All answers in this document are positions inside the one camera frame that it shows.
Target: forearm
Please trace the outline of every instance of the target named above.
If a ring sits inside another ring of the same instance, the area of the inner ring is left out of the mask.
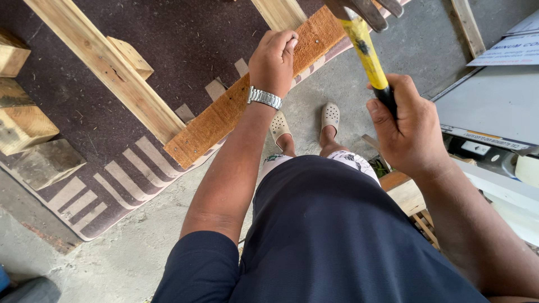
[[[415,179],[446,257],[485,295],[539,298],[539,258],[481,196],[460,168]]]
[[[258,102],[247,105],[202,179],[185,217],[181,237],[194,231],[213,230],[238,242],[275,112]]]

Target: hammer head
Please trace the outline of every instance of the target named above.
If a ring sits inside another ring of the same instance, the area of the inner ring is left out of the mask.
[[[404,12],[398,0],[376,0],[376,2],[397,18]],[[333,15],[341,20],[352,21],[359,15],[376,32],[388,28],[384,16],[371,0],[324,0],[324,3]]]

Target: navy blue shirt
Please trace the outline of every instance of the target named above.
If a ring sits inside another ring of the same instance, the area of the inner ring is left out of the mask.
[[[190,233],[152,302],[488,302],[375,180],[341,162],[277,166],[253,211],[239,265],[225,235]]]

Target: silver metal watch band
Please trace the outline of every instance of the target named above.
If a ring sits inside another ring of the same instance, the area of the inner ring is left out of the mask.
[[[282,106],[281,98],[274,94],[256,89],[254,86],[249,87],[249,94],[247,95],[247,103],[250,104],[252,101],[264,103],[277,110]]]

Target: white floral shorts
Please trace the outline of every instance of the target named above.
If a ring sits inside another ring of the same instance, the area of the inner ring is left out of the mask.
[[[293,157],[282,154],[274,154],[266,158],[266,160],[264,160],[264,165],[262,166],[262,173],[260,173],[260,180],[262,180],[272,169],[290,159],[293,159]],[[378,177],[376,177],[376,173],[372,169],[372,166],[362,156],[356,155],[350,151],[338,150],[331,153],[328,156],[328,159],[339,161],[352,168],[355,168],[373,178],[376,180],[376,182],[378,182],[378,184],[380,184]]]

